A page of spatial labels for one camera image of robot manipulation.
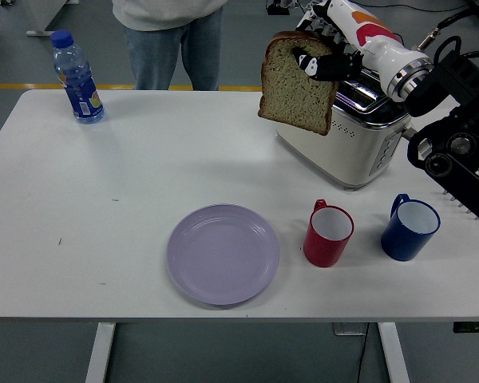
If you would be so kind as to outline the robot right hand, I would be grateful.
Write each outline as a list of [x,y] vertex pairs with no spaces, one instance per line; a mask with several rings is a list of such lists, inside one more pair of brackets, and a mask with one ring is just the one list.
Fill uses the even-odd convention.
[[377,72],[385,92],[433,69],[423,52],[407,49],[373,14],[350,1],[325,1],[313,5],[296,26],[309,28],[321,18],[362,55],[362,64]]

